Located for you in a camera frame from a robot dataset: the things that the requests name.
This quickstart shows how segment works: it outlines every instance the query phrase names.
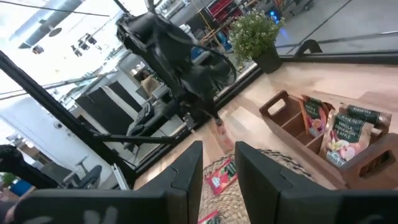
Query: woven placemat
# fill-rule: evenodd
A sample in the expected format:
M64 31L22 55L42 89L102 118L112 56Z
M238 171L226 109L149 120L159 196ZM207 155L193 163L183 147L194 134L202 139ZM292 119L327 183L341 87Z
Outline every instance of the woven placemat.
M291 157L269 149L258 150L279 164L286 166L290 170L298 174L302 174L312 180L311 175L307 173L303 167L295 162ZM223 224L250 223L248 213L246 212L246 207L244 206L238 180L234 181L217 196L214 195L210 185L205 180L210 174L214 173L219 167L221 167L229 158L234 159L234 154L224 156L203 169L203 187L201 192L199 220L205 218L215 210L218 210L221 223Z

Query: wooden crate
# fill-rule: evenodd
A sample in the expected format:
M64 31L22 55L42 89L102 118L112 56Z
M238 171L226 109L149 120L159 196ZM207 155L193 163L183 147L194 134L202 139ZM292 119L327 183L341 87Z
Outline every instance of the wooden crate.
M276 113L270 114L269 109L280 100L283 100L285 105ZM329 103L326 105L329 109L333 108ZM318 155L323 135L314 138L305 134L302 112L295 97L289 96L286 91L281 91L259 111L271 131L337 189L395 189L398 187L398 176L396 175L398 173L398 163L396 162L398 149L395 147L398 145L398 134L384 135L363 152L337 168ZM384 162L371 172L360 176L361 169L381 157L387 159L384 159Z

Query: black cable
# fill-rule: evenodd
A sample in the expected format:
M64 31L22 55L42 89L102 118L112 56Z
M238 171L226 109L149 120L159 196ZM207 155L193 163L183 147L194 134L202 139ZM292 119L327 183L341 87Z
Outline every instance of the black cable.
M11 4L14 6L21 6L21 7L29 7L29 8L34 8L34 9L45 9L45 10L57 11L57 12L70 12L70 13L75 13L75 14L83 14L83 15L87 15L87 16L110 17L108 15L102 15L102 14L95 14L95 13L89 13L89 12L75 12L75 11L68 11L68 10L61 10L61 9L51 9L51 8L47 8L47 7L30 6L30 5L26 5L26 4L20 4L20 3L9 2L9 1L0 1L0 3Z

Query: metal pole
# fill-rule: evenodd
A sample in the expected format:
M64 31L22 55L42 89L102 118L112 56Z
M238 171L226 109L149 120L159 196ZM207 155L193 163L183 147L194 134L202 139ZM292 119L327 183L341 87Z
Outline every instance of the metal pole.
M113 0L113 1L119 6L119 8L120 8L123 12L125 12L125 13L130 13L130 12L126 9L126 7L123 6L123 4L122 4L120 1L118 1L118 0Z
M101 77L105 77L108 75L112 75L115 74L116 72L109 72L103 75L93 75L92 77L84 77L84 78L74 78L72 80L66 80L66 81L62 81L62 82L57 82L57 83L51 83L51 84L47 84L47 85L43 85L41 86L44 90L51 90L53 88L58 88L58 87L62 87L65 85L70 85L70 84L74 84L74 83L78 83L78 82L82 82L82 81L87 81L87 80L91 80L93 78L101 78ZM16 95L12 95L12 96L6 96L4 98L0 98L0 100L6 100L6 99L10 99L13 97L17 97L17 96L22 96L27 94L24 90L14 90L14 91L9 91L6 93L0 93L1 95L6 95L6 94L10 94L10 93L17 93Z
M35 80L20 69L11 59L0 51L0 69L18 83L33 99L40 103L55 118L80 138L95 153L102 157L110 166L117 164L127 178L129 185L134 185L137 174L122 158L108 148L103 142L95 140L87 128L82 125L69 111L64 108L50 93L45 91Z

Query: wooden table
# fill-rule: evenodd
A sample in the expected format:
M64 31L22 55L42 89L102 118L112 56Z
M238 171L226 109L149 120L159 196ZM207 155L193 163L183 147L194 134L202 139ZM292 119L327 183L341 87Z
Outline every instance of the wooden table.
M317 183L334 189L326 178L291 150L283 139L272 133L263 122L259 108L279 91L287 90L292 95L307 94L330 102L335 107L338 107L340 102L345 102L391 113L390 132L398 133L397 73L398 67L386 65L284 63L276 72L261 75L219 110L219 114L231 139L245 141L258 149L272 149L290 156L303 165ZM277 111L281 106L282 102L277 103L270 112ZM215 124L209 121L140 176L134 188L138 189L162 172L193 141L203 141L203 167L225 156L225 146L215 133Z

